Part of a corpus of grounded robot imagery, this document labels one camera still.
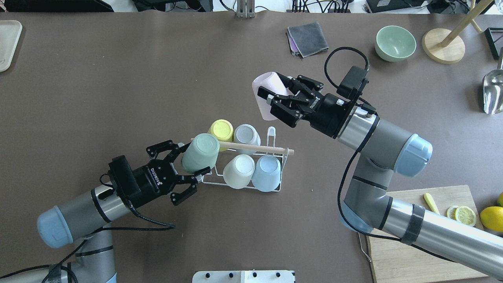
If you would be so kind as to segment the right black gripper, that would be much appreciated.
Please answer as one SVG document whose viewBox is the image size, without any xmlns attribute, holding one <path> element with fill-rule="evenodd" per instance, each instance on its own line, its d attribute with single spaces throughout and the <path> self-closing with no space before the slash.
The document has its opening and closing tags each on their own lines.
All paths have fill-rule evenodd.
<svg viewBox="0 0 503 283">
<path fill-rule="evenodd" d="M 280 121 L 294 128 L 301 119 L 309 122 L 310 126 L 322 134 L 336 139 L 341 132 L 344 123 L 355 106 L 355 102 L 342 101 L 332 94 L 327 94 L 317 100 L 313 108 L 309 107 L 311 98 L 316 96 L 325 86 L 306 76 L 287 77 L 277 73 L 284 87 L 293 95 L 280 96 L 260 87 L 258 96 L 266 97 L 266 93 L 272 95 L 270 113 Z"/>
</svg>

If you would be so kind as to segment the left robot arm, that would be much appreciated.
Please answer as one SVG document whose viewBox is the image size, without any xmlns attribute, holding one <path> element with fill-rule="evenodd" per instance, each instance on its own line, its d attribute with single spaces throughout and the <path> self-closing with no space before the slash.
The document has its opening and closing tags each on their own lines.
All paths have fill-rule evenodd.
<svg viewBox="0 0 503 283">
<path fill-rule="evenodd" d="M 108 182 L 61 206 L 42 213 L 37 229 L 52 248 L 74 244 L 63 260 L 11 272 L 4 283 L 115 283 L 117 273 L 111 232 L 167 231 L 174 224 L 153 220 L 138 208 L 167 195 L 179 205 L 196 192 L 202 177 L 211 170 L 203 165 L 190 175 L 180 175 L 174 161 L 189 144 L 167 140 L 147 147 L 149 163 L 131 169 L 124 155 L 108 164 Z"/>
</svg>

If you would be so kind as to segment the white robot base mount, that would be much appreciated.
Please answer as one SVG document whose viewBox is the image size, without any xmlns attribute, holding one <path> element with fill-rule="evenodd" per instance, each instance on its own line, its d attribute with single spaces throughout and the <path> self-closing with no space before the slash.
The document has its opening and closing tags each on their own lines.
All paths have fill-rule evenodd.
<svg viewBox="0 0 503 283">
<path fill-rule="evenodd" d="M 290 270 L 222 270 L 199 271 L 192 283 L 295 283 L 296 276 Z"/>
</svg>

